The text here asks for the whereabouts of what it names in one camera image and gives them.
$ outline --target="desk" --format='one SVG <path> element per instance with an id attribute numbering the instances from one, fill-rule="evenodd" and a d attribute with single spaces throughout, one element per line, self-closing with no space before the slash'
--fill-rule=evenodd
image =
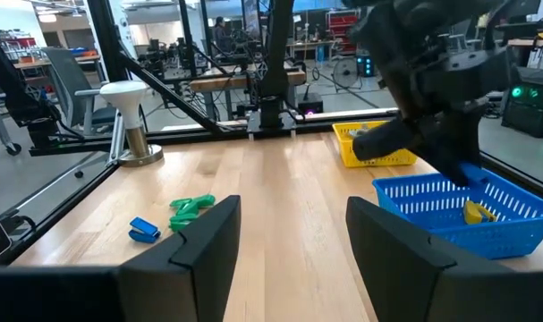
<path id="1" fill-rule="evenodd" d="M 533 39 L 511 39 L 508 40 L 507 45 L 514 47 L 533 47 Z M 543 47 L 543 39 L 538 39 L 536 46 Z"/>
<path id="2" fill-rule="evenodd" d="M 98 76 L 102 75 L 102 69 L 100 68 L 100 64 L 98 64 L 98 61 L 100 60 L 100 55 L 92 55 L 92 56 L 82 56 L 82 57 L 76 57 L 76 61 L 79 64 L 87 64 L 87 63 L 93 63 L 96 65 Z M 48 59 L 40 59 L 32 63 L 17 63 L 14 65 L 14 68 L 23 70 L 23 69 L 29 69 L 29 68 L 39 68 L 44 66 L 49 66 L 50 61 Z"/>
<path id="3" fill-rule="evenodd" d="M 289 64 L 285 64 L 284 67 L 290 68 L 291 66 Z M 233 72 L 233 69 L 234 69 L 233 66 L 226 66 L 223 68 L 228 72 Z M 255 66 L 250 65 L 248 67 L 248 70 L 254 71 Z M 221 75 L 221 74 L 222 73 L 215 67 L 204 73 L 204 75 Z M 302 83 L 304 83 L 305 80 L 307 80 L 307 74 L 303 71 L 288 72 L 287 77 L 289 79 L 289 84 L 290 84 L 289 93 L 288 93 L 289 103 L 291 103 L 293 106 L 296 106 L 295 86 L 301 85 Z M 231 102 L 230 90 L 231 89 L 245 89 L 246 87 L 247 87 L 247 79 L 245 78 L 245 76 L 241 76 L 241 75 L 236 75 L 232 77 L 222 77 L 222 78 L 216 78 L 216 79 L 208 79 L 208 80 L 193 80 L 192 82 L 190 82 L 191 90 L 197 93 L 201 93 L 203 95 L 208 116 L 212 119 L 215 119 L 215 115 L 216 115 L 215 114 L 216 105 L 214 102 L 212 92 L 214 91 L 225 92 L 225 104 L 227 105 L 227 120 L 231 120 L 233 116 L 232 116 L 232 102 Z"/>
<path id="4" fill-rule="evenodd" d="M 333 47 L 337 43 L 336 40 L 323 40 L 323 41 L 311 41 L 311 42 L 302 42 L 302 43 L 292 43 L 287 44 L 287 47 L 290 50 L 290 55 L 292 58 L 295 57 L 296 51 L 302 51 L 302 50 L 309 50 L 314 49 L 315 50 L 315 61 L 317 61 L 318 55 L 317 51 L 318 48 L 321 46 L 328 46 L 328 61 L 330 62 L 333 58 Z"/>
<path id="5" fill-rule="evenodd" d="M 332 133 L 164 151 L 162 162 L 114 172 L 13 264 L 120 264 L 149 247 L 128 237 L 135 216 L 165 238 L 171 200 L 240 194 L 241 241 L 225 321 L 376 321 L 349 243 L 346 200 L 376 202 L 374 178 L 434 171 L 429 165 L 347 169 Z M 507 263 L 543 267 L 543 244 Z"/>

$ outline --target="yellow basket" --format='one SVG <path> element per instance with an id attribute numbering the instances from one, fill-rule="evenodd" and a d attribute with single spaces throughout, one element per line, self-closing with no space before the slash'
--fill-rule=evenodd
<path id="1" fill-rule="evenodd" d="M 336 139 L 339 141 L 339 152 L 341 153 L 344 166 L 413 165 L 416 162 L 416 155 L 407 149 L 400 149 L 386 157 L 369 161 L 359 161 L 359 159 L 357 159 L 354 152 L 352 152 L 352 137 L 349 135 L 349 131 L 371 129 L 383 123 L 386 123 L 386 121 L 333 124 L 333 130 L 335 130 Z"/>

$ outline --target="floor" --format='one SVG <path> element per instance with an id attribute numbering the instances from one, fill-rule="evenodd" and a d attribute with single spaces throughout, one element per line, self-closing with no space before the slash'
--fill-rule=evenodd
<path id="1" fill-rule="evenodd" d="M 331 78 L 332 68 L 320 69 L 324 77 L 313 80 L 310 69 L 308 84 L 310 91 L 323 98 L 325 112 L 360 110 L 365 108 L 394 107 L 395 102 L 386 90 L 378 88 L 375 79 L 362 79 L 356 89 L 336 91 Z M 98 84 L 98 79 L 91 80 Z M 304 93 L 307 85 L 300 86 L 298 93 Z M 222 119 L 226 119 L 224 95 L 214 93 Z M 231 95 L 233 108 L 246 100 L 242 90 Z M 98 98 L 97 106 L 104 102 Z M 161 131 L 170 125 L 190 124 L 193 121 L 177 109 L 164 109 L 162 100 L 150 89 L 142 101 L 150 131 Z M 17 207 L 24 215 L 42 220 L 64 198 L 83 187 L 99 174 L 104 164 L 99 163 L 84 169 L 85 176 L 73 176 L 74 167 L 96 157 L 101 153 L 74 154 L 54 157 L 31 157 L 27 153 L 31 143 L 26 129 L 20 129 L 11 118 L 4 119 L 13 141 L 23 147 L 16 157 L 9 156 L 0 144 L 0 214 L 8 208 Z M 499 120 L 484 119 L 480 124 L 480 144 L 485 151 L 499 157 L 506 163 L 522 169 L 526 173 L 543 180 L 543 139 L 534 139 L 517 131 L 499 125 Z M 32 201 L 25 201 L 30 196 Z"/>

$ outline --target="person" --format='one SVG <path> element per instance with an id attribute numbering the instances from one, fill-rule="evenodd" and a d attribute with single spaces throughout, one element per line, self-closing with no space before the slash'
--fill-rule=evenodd
<path id="1" fill-rule="evenodd" d="M 229 37 L 225 35 L 224 17 L 217 17 L 216 26 L 214 27 L 214 40 L 216 41 L 216 46 L 226 53 L 230 52 Z"/>

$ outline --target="blue basket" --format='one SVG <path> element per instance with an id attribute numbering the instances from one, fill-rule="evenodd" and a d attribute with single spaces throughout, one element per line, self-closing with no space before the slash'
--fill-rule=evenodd
<path id="1" fill-rule="evenodd" d="M 486 171 L 483 187 L 459 188 L 442 174 L 377 179 L 382 208 L 485 258 L 531 254 L 543 240 L 543 199 Z M 463 205 L 471 199 L 497 217 L 467 225 Z"/>

